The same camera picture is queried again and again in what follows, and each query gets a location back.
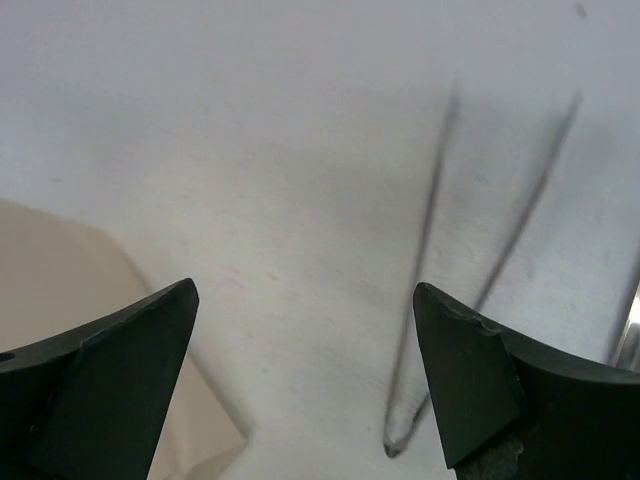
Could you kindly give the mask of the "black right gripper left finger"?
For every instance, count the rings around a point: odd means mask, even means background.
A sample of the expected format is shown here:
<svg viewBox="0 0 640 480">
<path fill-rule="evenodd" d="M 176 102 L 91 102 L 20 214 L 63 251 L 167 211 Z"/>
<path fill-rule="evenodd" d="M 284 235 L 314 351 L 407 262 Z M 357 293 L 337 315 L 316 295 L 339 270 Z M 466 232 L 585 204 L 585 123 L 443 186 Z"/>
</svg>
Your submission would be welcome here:
<svg viewBox="0 0 640 480">
<path fill-rule="evenodd" d="M 2 478 L 146 478 L 198 305 L 186 278 L 2 353 Z"/>
</svg>

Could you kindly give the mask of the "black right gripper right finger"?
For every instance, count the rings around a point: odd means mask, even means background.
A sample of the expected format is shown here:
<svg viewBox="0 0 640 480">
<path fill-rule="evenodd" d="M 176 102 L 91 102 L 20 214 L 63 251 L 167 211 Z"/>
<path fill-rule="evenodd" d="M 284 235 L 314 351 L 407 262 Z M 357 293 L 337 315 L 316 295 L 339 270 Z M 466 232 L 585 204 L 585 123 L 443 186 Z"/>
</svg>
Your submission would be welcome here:
<svg viewBox="0 0 640 480">
<path fill-rule="evenodd" d="M 457 478 L 638 478 L 638 373 L 541 343 L 431 284 L 416 286 L 413 306 Z"/>
</svg>

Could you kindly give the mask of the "metal bread tongs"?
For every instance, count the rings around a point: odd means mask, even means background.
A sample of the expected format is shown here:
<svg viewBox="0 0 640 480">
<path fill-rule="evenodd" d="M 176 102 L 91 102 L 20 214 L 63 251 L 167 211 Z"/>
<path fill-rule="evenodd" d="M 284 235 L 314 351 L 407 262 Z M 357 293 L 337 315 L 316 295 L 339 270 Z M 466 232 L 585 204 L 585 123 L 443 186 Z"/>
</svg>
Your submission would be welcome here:
<svg viewBox="0 0 640 480">
<path fill-rule="evenodd" d="M 476 310 L 481 309 L 486 304 L 496 283 L 500 279 L 503 270 L 509 262 L 516 246 L 530 223 L 534 215 L 535 209 L 539 204 L 549 180 L 552 177 L 554 168 L 560 158 L 565 141 L 570 135 L 571 129 L 575 124 L 579 114 L 583 95 L 581 91 L 576 91 L 571 98 L 570 103 L 564 113 L 557 129 L 554 132 L 548 153 L 541 167 L 540 173 L 533 184 L 531 192 L 527 197 L 527 201 L 517 218 L 517 221 L 504 246 L 501 248 L 497 259 L 494 261 L 491 270 L 484 280 L 479 294 L 474 302 Z M 437 143 L 434 151 L 434 160 L 431 168 L 431 179 L 425 193 L 424 209 L 421 219 L 421 227 L 417 240 L 417 247 L 414 256 L 414 266 L 412 267 L 411 282 L 409 290 L 413 291 L 415 286 L 421 279 L 421 274 L 425 268 L 428 247 L 431 243 L 431 235 L 436 219 L 436 211 L 439 202 L 439 196 L 442 186 L 444 167 L 449 146 L 453 139 L 455 126 L 460 111 L 461 92 L 460 88 L 455 86 L 451 89 L 446 109 L 442 117 Z M 396 427 L 395 413 L 399 410 L 403 402 L 403 382 L 408 373 L 408 362 L 410 352 L 410 329 L 414 325 L 413 300 L 408 299 L 404 309 L 404 319 L 401 327 L 400 337 L 397 343 L 393 368 L 391 372 L 390 384 L 387 393 L 383 429 L 381 443 L 384 454 L 389 459 L 395 459 L 403 455 L 409 448 L 411 441 L 415 437 L 421 423 L 429 412 L 432 405 L 431 394 L 426 391 L 420 402 L 413 408 L 409 414 L 403 417 L 405 426 L 401 433 L 396 436 L 394 429 Z"/>
</svg>

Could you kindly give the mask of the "beige paper bag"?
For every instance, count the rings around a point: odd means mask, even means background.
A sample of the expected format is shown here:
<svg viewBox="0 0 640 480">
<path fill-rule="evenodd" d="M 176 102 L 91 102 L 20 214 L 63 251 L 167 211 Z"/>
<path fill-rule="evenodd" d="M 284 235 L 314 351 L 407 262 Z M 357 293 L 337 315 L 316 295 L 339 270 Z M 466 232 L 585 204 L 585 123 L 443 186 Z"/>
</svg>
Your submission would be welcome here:
<svg viewBox="0 0 640 480">
<path fill-rule="evenodd" d="M 148 296 L 133 262 L 104 231 L 1 203 L 1 348 L 32 344 Z M 149 473 L 217 479 L 245 438 L 192 357 L 186 357 Z"/>
</svg>

